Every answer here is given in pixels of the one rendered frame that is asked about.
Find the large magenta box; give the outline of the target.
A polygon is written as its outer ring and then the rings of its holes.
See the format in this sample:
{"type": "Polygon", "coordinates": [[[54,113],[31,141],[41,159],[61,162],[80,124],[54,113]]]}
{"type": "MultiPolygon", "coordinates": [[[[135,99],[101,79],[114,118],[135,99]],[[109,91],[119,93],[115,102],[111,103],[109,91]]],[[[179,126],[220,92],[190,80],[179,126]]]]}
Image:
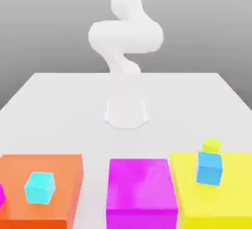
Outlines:
{"type": "Polygon", "coordinates": [[[178,205],[167,159],[111,159],[106,229],[176,229],[178,205]]]}

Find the large yellow box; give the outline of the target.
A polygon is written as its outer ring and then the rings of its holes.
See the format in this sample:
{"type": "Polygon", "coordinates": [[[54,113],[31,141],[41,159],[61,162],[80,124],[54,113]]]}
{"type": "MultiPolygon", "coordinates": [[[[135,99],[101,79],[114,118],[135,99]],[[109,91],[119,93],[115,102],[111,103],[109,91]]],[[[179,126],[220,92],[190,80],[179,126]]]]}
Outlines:
{"type": "Polygon", "coordinates": [[[252,154],[224,152],[219,186],[196,182],[196,152],[172,152],[169,165],[179,229],[252,229],[252,154]]]}

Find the small magenta cube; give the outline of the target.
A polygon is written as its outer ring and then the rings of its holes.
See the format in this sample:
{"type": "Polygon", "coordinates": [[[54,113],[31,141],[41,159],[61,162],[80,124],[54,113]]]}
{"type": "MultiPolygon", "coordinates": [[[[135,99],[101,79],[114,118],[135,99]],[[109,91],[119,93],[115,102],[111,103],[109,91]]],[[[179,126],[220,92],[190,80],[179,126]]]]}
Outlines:
{"type": "Polygon", "coordinates": [[[0,208],[4,204],[5,200],[6,200],[6,197],[4,193],[4,188],[3,188],[3,185],[0,183],[0,208]]]}

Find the small blue cube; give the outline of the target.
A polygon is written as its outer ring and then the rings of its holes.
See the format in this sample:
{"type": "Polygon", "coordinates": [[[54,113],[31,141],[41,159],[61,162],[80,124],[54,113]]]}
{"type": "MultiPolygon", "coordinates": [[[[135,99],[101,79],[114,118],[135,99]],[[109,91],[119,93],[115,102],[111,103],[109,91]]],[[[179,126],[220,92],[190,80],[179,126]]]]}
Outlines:
{"type": "Polygon", "coordinates": [[[223,173],[220,154],[198,152],[196,164],[196,182],[200,184],[219,186],[223,173]]]}

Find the small lime cube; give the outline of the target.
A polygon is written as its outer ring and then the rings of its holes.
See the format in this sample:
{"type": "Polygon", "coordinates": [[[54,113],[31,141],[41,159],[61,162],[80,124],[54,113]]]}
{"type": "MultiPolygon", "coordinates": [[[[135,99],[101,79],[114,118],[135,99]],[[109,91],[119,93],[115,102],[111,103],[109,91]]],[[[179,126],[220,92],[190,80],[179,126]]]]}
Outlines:
{"type": "Polygon", "coordinates": [[[205,142],[203,143],[203,152],[208,152],[208,153],[217,153],[220,154],[222,150],[222,145],[223,142],[211,137],[207,137],[205,142]]]}

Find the large orange box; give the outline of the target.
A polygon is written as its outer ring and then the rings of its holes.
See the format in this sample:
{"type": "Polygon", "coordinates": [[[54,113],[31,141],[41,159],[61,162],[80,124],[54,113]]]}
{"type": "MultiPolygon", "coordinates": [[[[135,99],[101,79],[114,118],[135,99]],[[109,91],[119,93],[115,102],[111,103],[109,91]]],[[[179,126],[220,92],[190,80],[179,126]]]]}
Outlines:
{"type": "Polygon", "coordinates": [[[9,154],[0,157],[0,184],[6,200],[0,229],[72,229],[83,180],[80,154],[9,154]],[[33,172],[54,175],[49,204],[28,203],[25,185],[33,172]]]}

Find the small cyan cube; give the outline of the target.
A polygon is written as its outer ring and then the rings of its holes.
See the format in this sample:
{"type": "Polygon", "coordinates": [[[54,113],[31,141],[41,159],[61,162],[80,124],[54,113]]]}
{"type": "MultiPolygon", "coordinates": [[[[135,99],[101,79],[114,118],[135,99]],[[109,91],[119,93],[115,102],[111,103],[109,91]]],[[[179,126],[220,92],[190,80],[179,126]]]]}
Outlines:
{"type": "Polygon", "coordinates": [[[52,172],[32,172],[24,186],[28,203],[48,205],[56,185],[52,172]]]}

